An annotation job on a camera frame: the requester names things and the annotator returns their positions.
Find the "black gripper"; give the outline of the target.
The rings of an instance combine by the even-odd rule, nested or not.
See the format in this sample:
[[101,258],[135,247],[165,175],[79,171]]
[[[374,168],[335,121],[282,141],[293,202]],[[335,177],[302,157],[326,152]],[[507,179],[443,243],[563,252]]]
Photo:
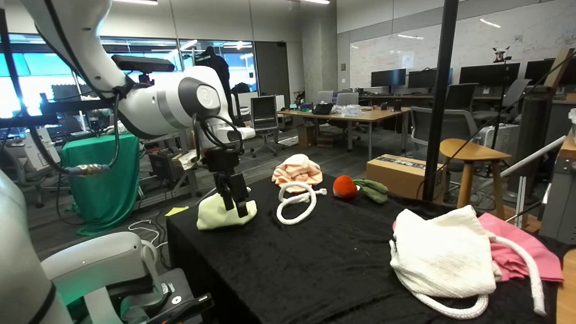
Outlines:
[[236,204],[237,216],[246,216],[246,184],[241,173],[234,173],[234,168],[239,164],[239,152],[232,148],[210,148],[203,153],[201,164],[214,173],[214,186],[223,200],[225,211],[230,211]]

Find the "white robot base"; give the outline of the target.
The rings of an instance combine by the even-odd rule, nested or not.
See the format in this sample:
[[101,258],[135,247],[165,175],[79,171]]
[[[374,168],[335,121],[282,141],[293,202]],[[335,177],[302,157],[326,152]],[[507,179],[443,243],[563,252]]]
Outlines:
[[135,233],[113,233],[41,261],[61,301],[84,303],[92,324],[200,324],[214,308],[194,297],[180,269],[158,274],[158,251]]

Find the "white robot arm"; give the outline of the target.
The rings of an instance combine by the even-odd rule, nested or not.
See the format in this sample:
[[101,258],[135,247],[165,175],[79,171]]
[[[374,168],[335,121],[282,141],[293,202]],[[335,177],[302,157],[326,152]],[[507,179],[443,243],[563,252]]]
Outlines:
[[[237,150],[227,141],[234,125],[225,90],[212,69],[191,67],[133,81],[97,36],[110,0],[20,2],[45,44],[111,105],[128,132],[155,139],[198,130],[218,207],[239,218],[254,213],[243,175],[236,171]],[[102,324],[174,324],[209,310],[207,296],[183,297],[162,281],[155,254],[137,234],[113,233],[39,260],[27,229],[25,198],[11,179],[2,180],[2,324],[74,324],[68,306],[79,299],[90,319]]]

